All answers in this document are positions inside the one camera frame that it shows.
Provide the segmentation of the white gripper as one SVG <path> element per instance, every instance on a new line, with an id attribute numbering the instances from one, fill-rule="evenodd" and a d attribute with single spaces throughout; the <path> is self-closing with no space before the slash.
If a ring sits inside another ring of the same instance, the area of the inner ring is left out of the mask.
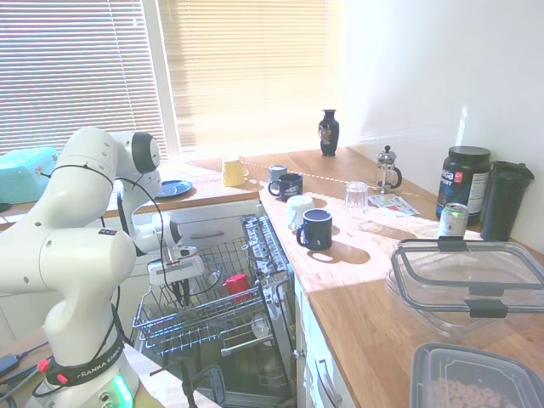
<path id="1" fill-rule="evenodd" d="M 190 283 L 189 278 L 204 274 L 204 263 L 199 255 L 182 258 L 177 263 L 162 264 L 160 259 L 154 260 L 147 265 L 150 284 L 160 286 L 165 283 L 171 284 L 176 300 L 181 303 L 182 295 L 179 281 L 183 289 L 183 303 L 185 307 L 190 306 Z"/>

